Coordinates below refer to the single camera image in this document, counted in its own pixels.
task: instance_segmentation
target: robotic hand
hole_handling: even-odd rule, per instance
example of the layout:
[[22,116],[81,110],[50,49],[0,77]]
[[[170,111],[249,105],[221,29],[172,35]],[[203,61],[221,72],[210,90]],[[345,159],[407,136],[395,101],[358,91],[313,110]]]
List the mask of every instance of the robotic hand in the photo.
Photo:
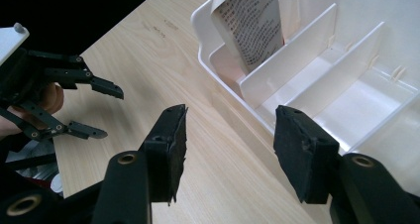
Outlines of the robotic hand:
[[[105,131],[70,122],[64,125],[38,104],[41,91],[56,82],[63,89],[77,89],[76,83],[92,86],[92,90],[124,98],[123,90],[113,82],[96,77],[81,56],[36,52],[19,48],[29,36],[21,25],[0,29],[0,115],[16,124],[30,139],[42,142],[68,134],[82,139],[104,138]],[[9,112],[9,106],[20,107],[47,125],[38,130],[32,124]]]
[[153,202],[176,201],[187,150],[187,110],[185,104],[164,109],[137,151],[115,155],[102,181],[70,197],[59,200],[34,184],[20,185],[0,200],[0,223],[152,223]]
[[326,204],[333,223],[420,223],[420,202],[376,159],[338,154],[339,143],[305,113],[278,106],[274,149],[301,202]]

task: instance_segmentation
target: human hand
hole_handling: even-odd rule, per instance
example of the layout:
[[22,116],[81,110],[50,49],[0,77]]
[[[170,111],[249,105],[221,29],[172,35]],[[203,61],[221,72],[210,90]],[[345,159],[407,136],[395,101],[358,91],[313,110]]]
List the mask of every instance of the human hand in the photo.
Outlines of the human hand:
[[[63,102],[64,102],[64,92],[62,88],[54,83],[50,83],[42,91],[41,102],[39,105],[50,114],[53,114],[57,112],[59,109],[61,109]],[[26,110],[22,108],[10,106],[8,108],[8,111],[22,118],[23,120],[31,123],[38,129],[44,129],[47,127],[46,124],[44,124],[39,119],[37,119],[32,114],[30,114],[29,112],[27,112]],[[22,132],[22,130],[18,128],[14,123],[0,116],[0,140],[3,137],[9,136],[9,135],[15,135],[20,132]]]

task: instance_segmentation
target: storage tray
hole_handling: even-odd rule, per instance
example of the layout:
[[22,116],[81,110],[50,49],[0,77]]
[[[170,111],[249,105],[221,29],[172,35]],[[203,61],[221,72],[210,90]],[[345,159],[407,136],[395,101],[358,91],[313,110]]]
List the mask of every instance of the storage tray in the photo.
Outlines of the storage tray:
[[211,3],[191,17],[200,63],[267,130],[279,104],[302,110],[420,195],[420,0],[279,0],[285,46],[248,75]]

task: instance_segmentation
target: light wood surface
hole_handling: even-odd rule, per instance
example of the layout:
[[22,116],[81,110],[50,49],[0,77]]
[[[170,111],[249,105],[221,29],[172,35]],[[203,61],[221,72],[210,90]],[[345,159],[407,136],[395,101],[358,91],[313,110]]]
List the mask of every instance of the light wood surface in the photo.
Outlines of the light wood surface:
[[331,222],[327,206],[296,200],[272,137],[201,67],[190,16],[205,1],[147,0],[83,53],[125,99],[88,85],[65,91],[57,118],[108,137],[55,139],[64,195],[102,180],[110,158],[137,150],[162,110],[184,103],[188,150],[177,203],[154,203],[154,223]]

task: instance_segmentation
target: wooden table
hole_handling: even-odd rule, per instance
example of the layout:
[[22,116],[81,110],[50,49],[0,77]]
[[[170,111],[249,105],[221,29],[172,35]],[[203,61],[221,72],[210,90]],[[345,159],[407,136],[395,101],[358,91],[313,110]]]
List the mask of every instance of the wooden table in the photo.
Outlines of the wooden table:
[[187,154],[177,203],[153,204],[154,223],[328,223],[328,207],[300,204],[272,136],[200,65],[192,12],[206,0],[147,0],[83,57],[125,99],[88,85],[66,90],[57,118],[108,132],[55,139],[65,196],[102,180],[114,155],[137,150],[167,107],[186,104]]

